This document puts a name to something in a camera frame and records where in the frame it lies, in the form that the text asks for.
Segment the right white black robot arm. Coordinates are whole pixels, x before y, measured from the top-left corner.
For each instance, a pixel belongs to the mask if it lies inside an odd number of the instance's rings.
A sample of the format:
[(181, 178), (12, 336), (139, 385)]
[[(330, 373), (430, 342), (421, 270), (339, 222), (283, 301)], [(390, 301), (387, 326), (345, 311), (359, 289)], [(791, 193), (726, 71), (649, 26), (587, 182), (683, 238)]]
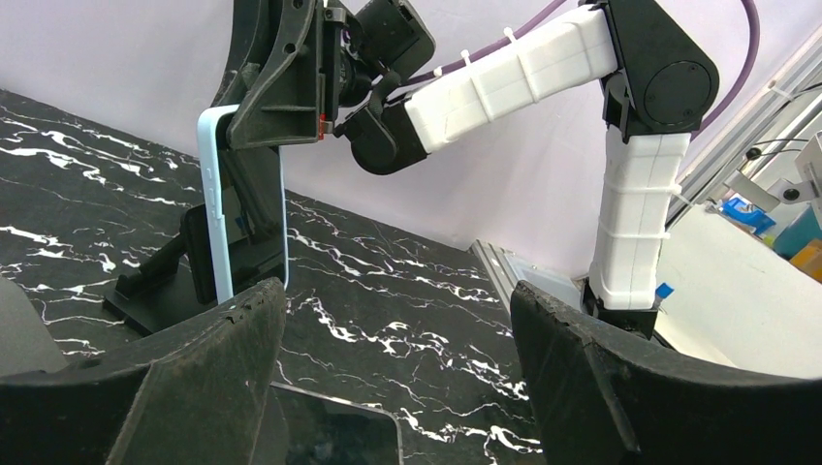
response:
[(221, 87), (197, 125), (214, 289), (234, 295), (222, 206), (240, 200), (248, 233), (276, 231), (278, 148), (349, 141), (365, 171), (395, 173), (469, 132), (589, 82), (607, 126), (596, 244), (582, 295), (594, 318), (651, 336), (656, 270), (676, 177), (718, 90), (708, 56), (653, 1), (583, 1), (491, 50), (420, 77), (435, 41), (406, 1), (237, 1)]

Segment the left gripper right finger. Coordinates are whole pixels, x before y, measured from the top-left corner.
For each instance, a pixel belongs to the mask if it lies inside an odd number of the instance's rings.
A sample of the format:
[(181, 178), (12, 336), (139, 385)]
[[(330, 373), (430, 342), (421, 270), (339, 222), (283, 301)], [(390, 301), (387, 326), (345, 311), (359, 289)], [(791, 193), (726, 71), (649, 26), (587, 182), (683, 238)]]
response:
[(817, 464), (821, 383), (664, 348), (521, 281), (510, 298), (550, 464)]

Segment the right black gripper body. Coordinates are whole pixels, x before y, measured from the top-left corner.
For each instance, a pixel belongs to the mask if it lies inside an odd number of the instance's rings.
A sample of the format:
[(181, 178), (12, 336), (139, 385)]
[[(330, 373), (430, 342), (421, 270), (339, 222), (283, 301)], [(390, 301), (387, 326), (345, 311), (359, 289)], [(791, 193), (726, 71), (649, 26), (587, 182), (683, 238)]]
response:
[(341, 33), (352, 17), (340, 1), (234, 1), (229, 54), (212, 103), (237, 110), (220, 141), (241, 150), (331, 134)]

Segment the clear case phone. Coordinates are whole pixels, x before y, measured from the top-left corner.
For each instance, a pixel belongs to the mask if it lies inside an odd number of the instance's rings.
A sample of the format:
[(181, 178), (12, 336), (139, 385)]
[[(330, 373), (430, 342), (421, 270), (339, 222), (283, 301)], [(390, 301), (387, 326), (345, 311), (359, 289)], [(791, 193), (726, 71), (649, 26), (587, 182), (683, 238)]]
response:
[(403, 460), (397, 419), (339, 397), (269, 386), (252, 464), (392, 464)]

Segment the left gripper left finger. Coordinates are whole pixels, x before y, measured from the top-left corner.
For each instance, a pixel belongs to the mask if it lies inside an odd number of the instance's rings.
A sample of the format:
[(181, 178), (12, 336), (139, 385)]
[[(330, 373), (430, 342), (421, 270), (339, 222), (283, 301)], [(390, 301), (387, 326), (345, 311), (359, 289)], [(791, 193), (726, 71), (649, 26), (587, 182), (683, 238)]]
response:
[(1, 380), (5, 464), (248, 464), (285, 326), (270, 278), (119, 349)]

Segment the blue case phone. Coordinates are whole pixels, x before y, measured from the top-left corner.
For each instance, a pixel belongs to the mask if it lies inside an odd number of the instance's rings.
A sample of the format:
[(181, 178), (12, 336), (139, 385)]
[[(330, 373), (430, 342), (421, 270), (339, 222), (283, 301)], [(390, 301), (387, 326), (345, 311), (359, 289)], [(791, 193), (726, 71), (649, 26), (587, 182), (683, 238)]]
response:
[(230, 148), (227, 126), (237, 110), (208, 108), (197, 121), (207, 256), (192, 271), (203, 304), (222, 303), (269, 278), (289, 284), (280, 150)]

